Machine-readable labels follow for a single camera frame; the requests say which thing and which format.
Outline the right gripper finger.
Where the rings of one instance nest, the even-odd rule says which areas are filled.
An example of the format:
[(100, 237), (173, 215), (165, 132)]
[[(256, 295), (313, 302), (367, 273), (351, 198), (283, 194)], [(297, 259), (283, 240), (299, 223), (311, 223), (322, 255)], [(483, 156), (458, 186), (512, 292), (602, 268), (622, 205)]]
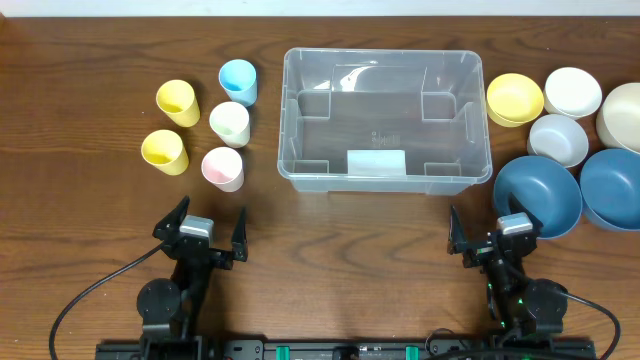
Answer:
[(524, 213), (528, 217), (529, 222), (532, 224), (532, 232), (537, 235), (541, 233), (543, 223), (534, 216), (533, 213), (529, 211), (513, 193), (508, 195), (508, 206), (512, 214)]
[(450, 206), (450, 227), (447, 251), (449, 254), (459, 254), (466, 251), (467, 238), (464, 227), (453, 205)]

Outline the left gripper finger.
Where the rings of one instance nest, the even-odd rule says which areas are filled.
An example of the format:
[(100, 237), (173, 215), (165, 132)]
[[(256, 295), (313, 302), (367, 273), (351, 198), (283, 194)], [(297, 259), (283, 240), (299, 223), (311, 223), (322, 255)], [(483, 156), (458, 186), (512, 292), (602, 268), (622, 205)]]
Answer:
[(178, 205), (155, 225), (152, 236), (162, 242), (173, 239), (179, 233), (179, 228), (187, 215), (189, 203), (190, 197), (184, 196)]
[(246, 236), (246, 208), (241, 209), (238, 221), (235, 225), (231, 245), (235, 261), (246, 262), (248, 259), (248, 242)]

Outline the dark blue large bowl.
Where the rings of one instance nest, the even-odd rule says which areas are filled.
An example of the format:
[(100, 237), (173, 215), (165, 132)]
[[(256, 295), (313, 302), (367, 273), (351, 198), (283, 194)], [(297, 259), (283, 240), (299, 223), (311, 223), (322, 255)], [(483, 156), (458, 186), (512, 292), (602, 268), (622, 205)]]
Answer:
[(576, 179), (562, 165), (546, 157), (522, 156), (500, 170), (492, 196), (499, 216), (512, 213), (509, 194), (541, 221), (541, 239), (566, 235), (582, 215), (582, 193)]

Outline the grey small bowl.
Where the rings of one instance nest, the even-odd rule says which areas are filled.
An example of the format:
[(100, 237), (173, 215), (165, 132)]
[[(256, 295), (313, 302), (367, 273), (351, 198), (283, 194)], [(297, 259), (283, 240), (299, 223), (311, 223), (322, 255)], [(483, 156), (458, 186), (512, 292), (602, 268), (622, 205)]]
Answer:
[(530, 155), (550, 158), (565, 168), (579, 165), (589, 151), (585, 130), (566, 116), (549, 114), (532, 125), (527, 140)]

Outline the yellow small bowl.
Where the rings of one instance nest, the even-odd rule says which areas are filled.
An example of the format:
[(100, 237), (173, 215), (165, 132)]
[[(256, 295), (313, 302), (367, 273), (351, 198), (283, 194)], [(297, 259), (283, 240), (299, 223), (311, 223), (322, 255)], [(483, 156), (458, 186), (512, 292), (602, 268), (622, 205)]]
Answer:
[(486, 92), (487, 113), (503, 127), (519, 127), (535, 120), (544, 108), (543, 92), (531, 78), (506, 73), (491, 81)]

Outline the white small bowl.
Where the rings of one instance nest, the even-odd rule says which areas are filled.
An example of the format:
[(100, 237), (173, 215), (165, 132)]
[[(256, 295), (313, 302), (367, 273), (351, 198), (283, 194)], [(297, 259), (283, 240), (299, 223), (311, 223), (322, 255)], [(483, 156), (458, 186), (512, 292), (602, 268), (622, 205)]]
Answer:
[(549, 114), (573, 120), (592, 115), (603, 100), (599, 82), (588, 72), (576, 67), (562, 67), (546, 79), (544, 108)]

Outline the beige large bowl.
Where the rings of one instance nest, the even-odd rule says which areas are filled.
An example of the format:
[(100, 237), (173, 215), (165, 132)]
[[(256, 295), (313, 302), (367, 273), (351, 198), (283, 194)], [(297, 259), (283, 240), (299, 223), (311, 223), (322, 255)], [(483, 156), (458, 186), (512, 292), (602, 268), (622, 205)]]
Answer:
[(639, 153), (639, 87), (626, 83), (612, 90), (596, 118), (596, 131), (607, 148)]

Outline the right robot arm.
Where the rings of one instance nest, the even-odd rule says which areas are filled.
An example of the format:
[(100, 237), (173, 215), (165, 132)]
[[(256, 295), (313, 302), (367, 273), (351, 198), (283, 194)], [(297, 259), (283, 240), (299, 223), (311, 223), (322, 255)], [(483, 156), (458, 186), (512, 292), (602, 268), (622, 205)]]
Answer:
[(543, 223), (513, 194), (508, 208), (510, 213), (498, 219), (497, 229), (485, 240), (470, 241), (451, 207), (448, 253), (462, 255), (464, 267), (479, 267), (486, 274), (492, 316), (507, 330), (506, 340), (560, 334), (568, 308), (565, 288), (533, 279), (523, 268), (523, 259), (537, 249)]

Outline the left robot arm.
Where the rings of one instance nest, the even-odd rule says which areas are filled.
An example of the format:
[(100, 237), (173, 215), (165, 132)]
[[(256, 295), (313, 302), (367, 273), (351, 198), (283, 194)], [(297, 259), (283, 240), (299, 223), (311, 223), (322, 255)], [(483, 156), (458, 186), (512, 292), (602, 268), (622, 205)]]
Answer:
[(246, 211), (241, 210), (229, 250), (213, 246), (214, 222), (189, 215), (184, 197), (154, 227), (160, 250), (176, 262), (169, 278), (154, 279), (137, 296), (143, 320), (140, 350), (134, 357), (156, 359), (219, 359), (215, 340), (195, 333), (196, 322), (215, 269), (230, 270), (248, 259)]

